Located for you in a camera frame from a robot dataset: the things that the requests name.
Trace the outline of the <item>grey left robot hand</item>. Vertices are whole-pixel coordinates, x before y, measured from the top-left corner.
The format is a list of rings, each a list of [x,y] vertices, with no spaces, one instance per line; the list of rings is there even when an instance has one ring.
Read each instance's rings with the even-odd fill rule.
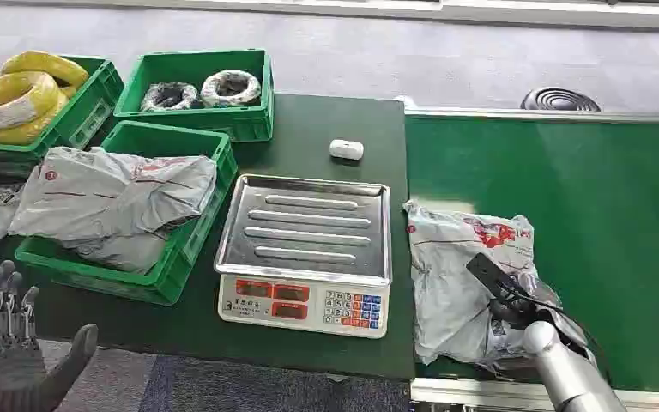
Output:
[[[20,296],[22,275],[10,260],[0,263],[0,411],[54,411],[80,378],[97,349],[99,328],[83,325],[70,351],[47,369],[36,337],[39,288]]]

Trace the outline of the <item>dark right robot hand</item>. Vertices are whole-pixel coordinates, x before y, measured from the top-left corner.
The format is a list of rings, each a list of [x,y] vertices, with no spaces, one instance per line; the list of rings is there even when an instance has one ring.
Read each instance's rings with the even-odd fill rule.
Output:
[[[494,318],[505,321],[512,329],[523,330],[538,319],[536,303],[519,285],[495,282],[489,308]]]

